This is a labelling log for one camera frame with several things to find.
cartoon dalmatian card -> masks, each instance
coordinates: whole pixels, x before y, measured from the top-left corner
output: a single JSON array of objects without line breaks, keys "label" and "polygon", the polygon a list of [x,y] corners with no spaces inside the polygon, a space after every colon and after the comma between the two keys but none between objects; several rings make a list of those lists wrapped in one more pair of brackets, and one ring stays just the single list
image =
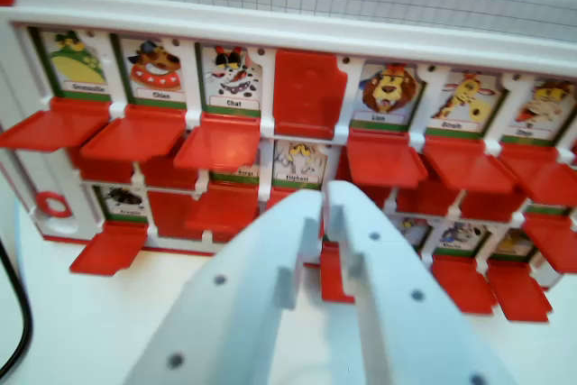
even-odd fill
[{"label": "cartoon dalmatian card", "polygon": [[423,245],[431,226],[424,218],[387,215],[390,222],[416,249]]},{"label": "cartoon dalmatian card", "polygon": [[535,250],[535,246],[525,232],[520,229],[509,229],[490,259],[528,261]]},{"label": "cartoon dalmatian card", "polygon": [[243,47],[203,45],[200,50],[205,108],[221,115],[261,115],[262,67]]},{"label": "cartoon dalmatian card", "polygon": [[278,140],[274,149],[272,186],[320,189],[328,154],[323,144]]},{"label": "cartoon dalmatian card", "polygon": [[439,94],[426,133],[481,138],[503,96],[497,75],[453,70]]},{"label": "cartoon dalmatian card", "polygon": [[424,87],[417,78],[415,66],[365,63],[351,127],[407,131]]},{"label": "cartoon dalmatian card", "polygon": [[30,28],[54,93],[93,101],[110,101],[105,73],[89,37],[78,30]]},{"label": "cartoon dalmatian card", "polygon": [[454,223],[441,235],[435,254],[472,257],[487,233],[483,225]]},{"label": "cartoon dalmatian card", "polygon": [[254,159],[254,163],[252,165],[241,166],[237,171],[233,173],[225,173],[222,171],[211,171],[210,172],[211,179],[258,185],[260,160],[261,160],[260,153],[257,152],[256,158]]},{"label": "cartoon dalmatian card", "polygon": [[146,223],[142,205],[144,190],[127,187],[94,187],[96,197],[107,220]]},{"label": "cartoon dalmatian card", "polygon": [[505,130],[503,142],[553,145],[577,103],[569,81],[539,79]]},{"label": "cartoon dalmatian card", "polygon": [[158,38],[111,35],[129,102],[186,108],[180,58]]}]

cartoon crocodile card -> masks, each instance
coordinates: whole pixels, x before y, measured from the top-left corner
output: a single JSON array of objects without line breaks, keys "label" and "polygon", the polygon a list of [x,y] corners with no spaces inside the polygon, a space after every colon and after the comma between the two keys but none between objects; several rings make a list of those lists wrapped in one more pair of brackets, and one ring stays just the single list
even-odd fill
[{"label": "cartoon crocodile card", "polygon": [[54,93],[76,99],[109,101],[108,85],[100,59],[89,37],[78,30],[31,28]]}]

red plastic flap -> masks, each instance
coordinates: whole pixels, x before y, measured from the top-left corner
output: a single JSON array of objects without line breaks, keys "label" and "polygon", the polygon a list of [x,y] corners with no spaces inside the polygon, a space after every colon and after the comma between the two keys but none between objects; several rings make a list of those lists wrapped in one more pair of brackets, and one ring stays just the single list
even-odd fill
[{"label": "red plastic flap", "polygon": [[424,154],[447,187],[485,193],[509,193],[515,177],[481,141],[427,137]]},{"label": "red plastic flap", "polygon": [[416,188],[426,178],[406,135],[351,131],[346,152],[353,181],[360,186]]},{"label": "red plastic flap", "polygon": [[236,235],[254,220],[258,207],[256,186],[211,182],[190,208],[185,227]]},{"label": "red plastic flap", "polygon": [[320,258],[321,298],[323,301],[354,303],[354,298],[344,294],[341,258],[336,243],[323,243]]},{"label": "red plastic flap", "polygon": [[508,320],[548,322],[551,305],[529,272],[526,263],[491,261],[487,280]]},{"label": "red plastic flap", "polygon": [[272,108],[275,133],[332,139],[346,81],[334,54],[278,50]]},{"label": "red plastic flap", "polygon": [[568,217],[527,215],[523,230],[554,270],[577,273],[577,233]]},{"label": "red plastic flap", "polygon": [[130,105],[88,142],[81,155],[97,160],[143,162],[170,152],[184,133],[184,111]]},{"label": "red plastic flap", "polygon": [[556,161],[555,148],[504,144],[499,158],[515,173],[531,200],[544,205],[577,206],[577,173]]},{"label": "red plastic flap", "polygon": [[54,152],[79,146],[108,123],[109,103],[52,101],[50,110],[36,112],[0,134],[0,147]]},{"label": "red plastic flap", "polygon": [[279,203],[280,200],[290,196],[295,191],[296,191],[295,189],[284,189],[273,187],[272,190],[270,191],[269,201],[267,202],[267,210],[271,209],[273,206]]},{"label": "red plastic flap", "polygon": [[148,225],[106,222],[70,265],[72,272],[112,276],[133,264],[146,243]]},{"label": "red plastic flap", "polygon": [[261,120],[203,114],[174,159],[181,169],[233,172],[254,163],[261,139]]},{"label": "red plastic flap", "polygon": [[431,272],[463,313],[493,313],[497,300],[474,259],[435,256]]}]

printed name label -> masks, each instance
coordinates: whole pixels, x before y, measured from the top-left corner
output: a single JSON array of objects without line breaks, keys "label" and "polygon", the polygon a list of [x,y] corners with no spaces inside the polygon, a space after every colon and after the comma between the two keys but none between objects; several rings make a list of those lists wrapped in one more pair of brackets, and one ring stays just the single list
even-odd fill
[{"label": "printed name label", "polygon": [[510,126],[505,130],[505,135],[512,135],[513,137],[530,137],[531,139],[548,139],[551,132],[549,130],[541,130],[537,128],[517,128]]},{"label": "printed name label", "polygon": [[293,175],[292,173],[279,173],[277,175],[277,179],[290,180],[291,182],[308,182],[311,184],[320,183],[320,180],[317,176]]},{"label": "printed name label", "polygon": [[73,92],[85,92],[87,94],[108,94],[108,86],[97,83],[79,83],[77,81],[64,81],[62,83],[63,90],[71,90]]},{"label": "printed name label", "polygon": [[184,103],[184,92],[170,92],[168,90],[145,89],[139,87],[136,89],[136,96],[144,99],[157,99],[160,101],[179,101]]},{"label": "printed name label", "polygon": [[254,99],[239,99],[216,95],[212,95],[210,97],[210,105],[216,105],[218,107],[243,108],[246,110],[259,110],[261,108],[259,102]]},{"label": "printed name label", "polygon": [[374,112],[354,112],[353,119],[355,121],[369,121],[379,122],[383,124],[403,124],[405,121],[404,115],[382,115]]},{"label": "printed name label", "polygon": [[431,128],[439,128],[442,130],[455,130],[455,131],[478,131],[479,124],[476,122],[468,121],[447,121],[446,119],[431,119],[429,123]]}]

cartoon animal face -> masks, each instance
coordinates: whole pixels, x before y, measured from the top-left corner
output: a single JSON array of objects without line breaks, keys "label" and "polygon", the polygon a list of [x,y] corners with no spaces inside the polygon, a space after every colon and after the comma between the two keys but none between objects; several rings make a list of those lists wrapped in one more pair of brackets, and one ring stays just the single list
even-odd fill
[{"label": "cartoon animal face", "polygon": [[444,243],[467,243],[473,237],[481,235],[482,231],[479,227],[470,225],[468,223],[455,223],[455,225],[446,231],[444,231],[442,236],[442,241]]},{"label": "cartoon animal face", "polygon": [[222,47],[215,47],[215,68],[208,73],[208,81],[216,81],[218,94],[254,95],[259,86],[256,69],[249,64],[247,56],[242,55],[241,47],[234,47],[227,53]]},{"label": "cartoon animal face", "polygon": [[365,85],[362,102],[377,113],[388,113],[409,103],[416,92],[417,83],[404,66],[392,65]]},{"label": "cartoon animal face", "polygon": [[141,48],[136,51],[136,56],[131,56],[128,60],[143,66],[152,65],[160,72],[173,72],[180,69],[180,59],[152,41],[143,42]]},{"label": "cartoon animal face", "polygon": [[574,90],[574,85],[566,81],[546,81],[536,87],[533,98],[521,107],[515,121],[527,122],[529,126],[539,121],[553,121],[562,112],[560,103]]},{"label": "cartoon animal face", "polygon": [[477,94],[481,95],[495,95],[491,89],[481,88],[481,82],[475,78],[476,74],[465,74],[461,83],[450,83],[443,87],[443,90],[453,90],[453,97],[458,100],[461,105],[471,104],[477,99]]}]

